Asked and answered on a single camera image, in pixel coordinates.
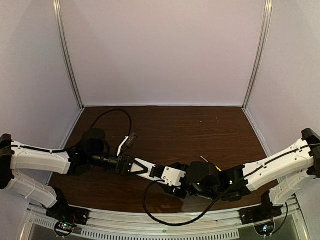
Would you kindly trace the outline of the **white remote control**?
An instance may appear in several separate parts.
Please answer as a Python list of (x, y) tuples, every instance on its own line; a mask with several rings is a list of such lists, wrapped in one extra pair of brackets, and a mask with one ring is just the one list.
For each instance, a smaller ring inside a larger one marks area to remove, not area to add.
[(154, 163), (135, 158), (131, 165), (130, 173), (150, 181), (162, 181), (164, 170), (165, 167), (163, 165), (156, 165)]

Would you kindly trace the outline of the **yellow handled screwdriver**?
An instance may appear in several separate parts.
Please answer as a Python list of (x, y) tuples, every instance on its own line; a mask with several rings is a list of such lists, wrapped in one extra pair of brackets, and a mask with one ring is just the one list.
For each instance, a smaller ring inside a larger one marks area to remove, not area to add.
[[(204, 160), (206, 163), (211, 163), (211, 162), (209, 162), (206, 158), (204, 158), (202, 155), (200, 155), (200, 158), (202, 159), (202, 160)], [(218, 167), (218, 166), (216, 166), (216, 165), (214, 165), (215, 166), (215, 168), (219, 171), (219, 172), (222, 172), (222, 170)]]

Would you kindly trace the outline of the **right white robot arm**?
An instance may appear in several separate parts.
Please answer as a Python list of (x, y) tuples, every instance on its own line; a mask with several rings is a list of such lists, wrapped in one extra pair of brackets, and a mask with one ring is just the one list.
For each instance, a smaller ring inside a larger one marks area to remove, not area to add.
[(301, 134), (301, 139), (273, 156), (227, 170), (218, 170), (211, 162), (194, 161), (189, 165), (161, 166), (154, 173), (176, 197), (192, 195), (236, 202), (286, 175), (303, 171), (320, 175), (320, 136), (310, 128)]

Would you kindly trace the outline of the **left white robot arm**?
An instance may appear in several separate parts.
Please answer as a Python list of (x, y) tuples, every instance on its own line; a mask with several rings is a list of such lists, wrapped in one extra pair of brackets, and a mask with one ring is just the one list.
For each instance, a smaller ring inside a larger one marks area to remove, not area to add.
[(114, 170), (121, 176), (138, 175), (150, 181), (159, 181), (163, 169), (153, 163), (128, 155), (111, 156), (106, 133), (93, 128), (82, 135), (75, 146), (68, 149), (44, 149), (13, 141), (11, 135), (0, 138), (0, 188), (13, 190), (38, 202), (50, 212), (69, 208), (62, 190), (45, 186), (22, 173), (22, 170), (40, 170), (61, 175), (79, 176), (92, 167)]

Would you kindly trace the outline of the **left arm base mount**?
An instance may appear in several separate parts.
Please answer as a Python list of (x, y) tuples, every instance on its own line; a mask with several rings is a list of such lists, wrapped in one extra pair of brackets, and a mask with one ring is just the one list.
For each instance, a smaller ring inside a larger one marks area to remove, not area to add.
[(89, 219), (90, 211), (86, 208), (58, 204), (51, 208), (43, 206), (46, 216), (54, 218), (57, 223), (53, 230), (58, 237), (70, 236), (78, 225), (85, 226)]

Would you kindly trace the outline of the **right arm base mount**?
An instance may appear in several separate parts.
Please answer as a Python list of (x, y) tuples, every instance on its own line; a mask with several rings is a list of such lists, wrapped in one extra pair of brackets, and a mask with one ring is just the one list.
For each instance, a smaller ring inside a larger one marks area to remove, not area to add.
[(271, 203), (241, 208), (239, 211), (242, 225), (253, 224), (254, 231), (262, 237), (269, 237), (276, 233), (274, 218), (282, 215), (282, 206)]

